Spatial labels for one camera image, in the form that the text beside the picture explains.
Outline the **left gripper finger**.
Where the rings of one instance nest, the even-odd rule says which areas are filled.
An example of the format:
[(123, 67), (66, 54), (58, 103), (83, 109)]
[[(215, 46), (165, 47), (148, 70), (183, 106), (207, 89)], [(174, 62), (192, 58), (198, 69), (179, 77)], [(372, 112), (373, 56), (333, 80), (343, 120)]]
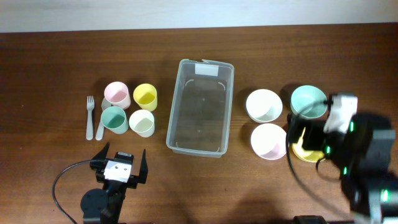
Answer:
[(140, 166), (140, 170), (139, 170), (138, 182), (140, 184), (146, 183), (147, 175), (148, 175), (148, 166), (147, 166), (147, 161), (146, 161), (146, 150), (144, 149), (144, 151), (142, 153), (142, 160), (141, 160), (141, 166)]
[(100, 152), (97, 153), (97, 155), (95, 155), (92, 159), (93, 160), (105, 160), (108, 150), (109, 150), (109, 142), (107, 142), (105, 144), (104, 148), (102, 148), (102, 150), (100, 150)]

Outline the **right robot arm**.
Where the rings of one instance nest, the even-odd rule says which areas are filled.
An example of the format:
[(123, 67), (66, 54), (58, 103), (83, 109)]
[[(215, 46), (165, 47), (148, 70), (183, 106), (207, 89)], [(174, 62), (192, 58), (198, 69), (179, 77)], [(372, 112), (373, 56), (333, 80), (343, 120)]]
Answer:
[(389, 170), (396, 139), (389, 118), (356, 113), (346, 133), (325, 133), (325, 121), (289, 116), (288, 142), (305, 130), (303, 145), (323, 153), (340, 170), (341, 189), (350, 210), (378, 223), (397, 223), (397, 175)]

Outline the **pink plastic bowl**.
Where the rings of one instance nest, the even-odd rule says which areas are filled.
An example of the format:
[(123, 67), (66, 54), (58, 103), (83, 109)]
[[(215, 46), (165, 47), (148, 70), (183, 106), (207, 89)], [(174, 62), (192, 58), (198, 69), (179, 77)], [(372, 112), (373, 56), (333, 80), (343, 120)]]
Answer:
[(266, 160), (278, 160), (286, 155), (286, 132), (276, 124), (261, 124), (251, 134), (255, 154)]

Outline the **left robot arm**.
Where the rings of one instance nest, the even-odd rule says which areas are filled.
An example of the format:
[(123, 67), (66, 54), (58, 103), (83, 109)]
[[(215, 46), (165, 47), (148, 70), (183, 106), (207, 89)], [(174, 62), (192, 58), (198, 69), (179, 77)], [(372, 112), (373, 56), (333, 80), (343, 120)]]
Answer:
[(117, 152), (114, 158), (106, 157), (109, 143), (90, 161), (96, 180), (102, 183), (100, 189), (91, 189), (81, 199), (80, 207), (84, 223), (117, 223), (126, 198), (127, 189), (136, 189), (145, 184), (148, 175), (146, 154), (142, 153), (138, 175), (131, 174), (134, 156)]

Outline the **yellow plastic bowl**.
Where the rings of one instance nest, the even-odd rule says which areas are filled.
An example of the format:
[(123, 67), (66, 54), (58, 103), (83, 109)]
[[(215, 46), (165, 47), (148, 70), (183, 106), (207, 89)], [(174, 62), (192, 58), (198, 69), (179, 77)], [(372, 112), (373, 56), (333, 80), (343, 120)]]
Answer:
[(319, 159), (324, 157), (324, 153), (321, 151), (306, 151), (302, 147), (305, 132), (306, 130), (304, 128), (298, 141), (292, 144), (293, 153), (302, 161), (316, 163)]

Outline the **cream plastic bowl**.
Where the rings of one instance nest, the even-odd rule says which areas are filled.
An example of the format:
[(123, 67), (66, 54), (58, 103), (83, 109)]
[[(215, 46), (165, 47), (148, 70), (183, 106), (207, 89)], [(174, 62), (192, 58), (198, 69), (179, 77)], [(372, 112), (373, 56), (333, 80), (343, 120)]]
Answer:
[(249, 117), (257, 123), (276, 120), (281, 115), (282, 109), (281, 98), (271, 90), (255, 90), (246, 99), (246, 111)]

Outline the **pink plastic cup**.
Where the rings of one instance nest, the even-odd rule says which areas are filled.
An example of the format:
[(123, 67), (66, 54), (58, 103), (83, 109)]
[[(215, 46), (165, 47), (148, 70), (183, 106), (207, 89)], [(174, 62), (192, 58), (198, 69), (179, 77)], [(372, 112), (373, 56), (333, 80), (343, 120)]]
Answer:
[(112, 82), (104, 89), (104, 97), (113, 106), (127, 109), (131, 105), (131, 97), (127, 85), (123, 82)]

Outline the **green plastic bowl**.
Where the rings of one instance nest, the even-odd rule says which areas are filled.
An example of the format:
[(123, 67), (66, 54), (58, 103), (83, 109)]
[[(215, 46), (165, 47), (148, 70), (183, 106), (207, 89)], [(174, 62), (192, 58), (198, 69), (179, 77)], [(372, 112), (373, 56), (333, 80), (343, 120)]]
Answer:
[(315, 86), (304, 85), (296, 88), (290, 99), (290, 107), (294, 114), (301, 112), (306, 119), (315, 119), (326, 113), (327, 105), (314, 105), (318, 101), (326, 101), (327, 97)]

